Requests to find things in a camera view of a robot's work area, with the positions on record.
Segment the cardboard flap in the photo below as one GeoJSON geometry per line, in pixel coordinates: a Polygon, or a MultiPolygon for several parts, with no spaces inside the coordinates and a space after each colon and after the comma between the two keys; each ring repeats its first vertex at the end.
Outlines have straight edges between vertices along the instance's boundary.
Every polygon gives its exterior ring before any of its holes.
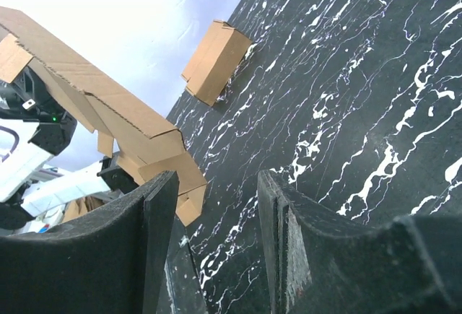
{"type": "Polygon", "coordinates": [[[202,186],[178,197],[176,215],[183,225],[188,226],[201,215],[205,191],[206,186],[202,186]]]}
{"type": "Polygon", "coordinates": [[[222,26],[223,24],[221,21],[214,20],[207,30],[204,38],[202,38],[201,42],[198,44],[191,60],[188,62],[186,68],[184,68],[183,73],[181,74],[182,78],[184,78],[187,82],[189,82],[199,64],[204,59],[207,51],[214,42],[214,39],[218,36],[219,30],[222,26]]]}
{"type": "Polygon", "coordinates": [[[196,162],[187,152],[176,157],[171,157],[163,161],[143,166],[139,169],[139,174],[145,181],[148,181],[164,171],[177,172],[180,180],[180,188],[178,190],[179,195],[207,184],[207,181],[198,168],[196,162]]]}
{"type": "Polygon", "coordinates": [[[207,75],[198,77],[202,84],[196,88],[196,96],[200,100],[209,105],[214,104],[251,43],[252,41],[246,36],[233,30],[231,37],[226,40],[224,45],[220,42],[215,51],[210,50],[209,55],[215,58],[215,63],[207,75]]]}
{"type": "Polygon", "coordinates": [[[107,131],[107,128],[104,126],[103,122],[100,121],[99,117],[93,116],[91,114],[91,110],[86,110],[85,113],[87,116],[83,114],[83,112],[79,109],[76,104],[76,99],[72,99],[74,94],[66,94],[64,90],[61,88],[62,84],[58,83],[59,78],[56,77],[53,73],[49,72],[47,68],[45,68],[36,58],[34,58],[30,63],[29,67],[43,80],[45,83],[47,91],[50,93],[51,97],[56,100],[61,107],[67,110],[74,118],[76,118],[89,132],[93,133],[95,131],[96,126],[100,127],[100,130],[107,131]]]}
{"type": "Polygon", "coordinates": [[[77,204],[77,201],[74,200],[74,201],[69,202],[61,223],[68,222],[70,220],[77,218],[79,216],[79,213],[80,213],[80,207],[77,204]]]}
{"type": "Polygon", "coordinates": [[[0,42],[0,80],[12,83],[32,58],[30,53],[18,45],[15,36],[8,34],[0,42]]]}
{"type": "Polygon", "coordinates": [[[136,164],[136,161],[132,157],[127,155],[122,149],[120,150],[117,157],[117,165],[123,168],[135,181],[136,184],[142,186],[146,181],[140,176],[138,169],[139,166],[136,164]]]}
{"type": "Polygon", "coordinates": [[[13,34],[25,51],[61,80],[58,82],[61,89],[97,130],[112,134],[100,122],[85,95],[101,100],[120,118],[126,119],[149,138],[176,129],[173,124],[21,11],[0,7],[0,26],[13,34]]]}
{"type": "Polygon", "coordinates": [[[127,154],[129,152],[131,156],[138,157],[145,164],[174,157],[186,151],[179,130],[175,129],[150,139],[96,97],[88,96],[87,99],[108,127],[107,134],[117,139],[118,145],[121,149],[126,149],[127,154]]]}
{"type": "MultiPolygon", "coordinates": [[[[209,86],[205,86],[204,82],[213,71],[220,72],[222,69],[226,69],[228,66],[233,66],[234,69],[236,68],[238,62],[227,62],[225,63],[224,68],[222,68],[223,63],[217,63],[223,53],[225,53],[225,55],[229,54],[228,52],[225,52],[225,48],[229,43],[232,42],[230,39],[232,38],[233,34],[234,30],[232,28],[223,28],[223,26],[221,26],[213,40],[210,41],[208,48],[202,53],[203,56],[200,58],[198,65],[193,72],[193,76],[188,81],[189,90],[192,91],[196,96],[198,96],[200,89],[208,90],[210,88],[209,86]]],[[[227,73],[214,78],[216,81],[215,84],[221,87],[220,91],[224,87],[222,81],[226,82],[228,78],[229,75],[227,73]]]]}
{"type": "Polygon", "coordinates": [[[98,151],[106,157],[113,157],[114,137],[98,131],[98,151]]]}

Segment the cardboard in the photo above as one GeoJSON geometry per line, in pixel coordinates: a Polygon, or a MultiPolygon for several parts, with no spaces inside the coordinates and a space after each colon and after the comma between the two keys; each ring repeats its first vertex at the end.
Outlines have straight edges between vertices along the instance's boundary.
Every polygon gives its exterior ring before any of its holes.
{"type": "Polygon", "coordinates": [[[113,157],[114,137],[98,131],[98,151],[106,157],[113,157]]]}
{"type": "Polygon", "coordinates": [[[164,171],[173,170],[177,171],[178,178],[180,179],[179,195],[207,184],[204,175],[202,175],[202,172],[189,153],[183,153],[176,157],[140,167],[139,174],[144,180],[149,180],[164,171]]]}
{"type": "MultiPolygon", "coordinates": [[[[88,131],[98,131],[101,153],[112,157],[113,142],[117,141],[121,150],[117,163],[139,185],[162,170],[175,170],[180,195],[195,197],[194,193],[202,192],[197,189],[205,187],[206,180],[173,124],[26,14],[0,7],[0,79],[12,82],[26,66],[88,131]]],[[[193,205],[189,197],[184,204],[193,205]]],[[[197,218],[200,210],[194,211],[180,210],[187,215],[181,219],[190,222],[197,218]]]]}
{"type": "Polygon", "coordinates": [[[8,34],[0,42],[0,80],[6,83],[13,82],[32,58],[28,52],[17,45],[16,38],[8,34]]]}
{"type": "Polygon", "coordinates": [[[66,207],[66,211],[64,212],[64,217],[61,223],[81,217],[89,211],[101,207],[103,204],[104,203],[101,200],[95,199],[91,196],[71,201],[66,207]]]}
{"type": "Polygon", "coordinates": [[[186,91],[213,106],[251,44],[234,27],[214,20],[181,74],[186,91]]]}
{"type": "Polygon", "coordinates": [[[183,225],[188,226],[202,213],[206,185],[200,186],[178,197],[176,215],[183,225]]]}

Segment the cardboard box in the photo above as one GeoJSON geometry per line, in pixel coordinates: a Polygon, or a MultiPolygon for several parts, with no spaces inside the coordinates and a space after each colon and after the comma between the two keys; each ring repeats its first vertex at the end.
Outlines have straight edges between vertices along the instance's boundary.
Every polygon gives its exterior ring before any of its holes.
{"type": "Polygon", "coordinates": [[[181,74],[186,91],[213,106],[251,44],[234,27],[214,20],[181,74]]]}
{"type": "MultiPolygon", "coordinates": [[[[88,131],[98,131],[100,152],[112,157],[118,142],[123,153],[118,164],[139,185],[163,170],[178,171],[180,185],[188,190],[206,185],[173,124],[26,14],[0,7],[0,41],[0,79],[12,83],[29,66],[64,109],[88,131]]],[[[200,215],[180,212],[182,221],[200,215]]]]}

